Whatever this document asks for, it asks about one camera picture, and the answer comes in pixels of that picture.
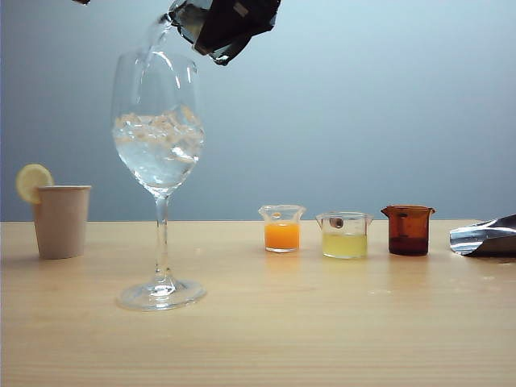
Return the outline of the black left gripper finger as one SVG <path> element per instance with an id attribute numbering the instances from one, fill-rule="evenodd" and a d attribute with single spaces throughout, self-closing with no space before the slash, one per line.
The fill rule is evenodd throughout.
<path id="1" fill-rule="evenodd" d="M 236 57 L 255 35 L 271 31 L 280 1 L 213 1 L 194 49 L 210 57 Z"/>

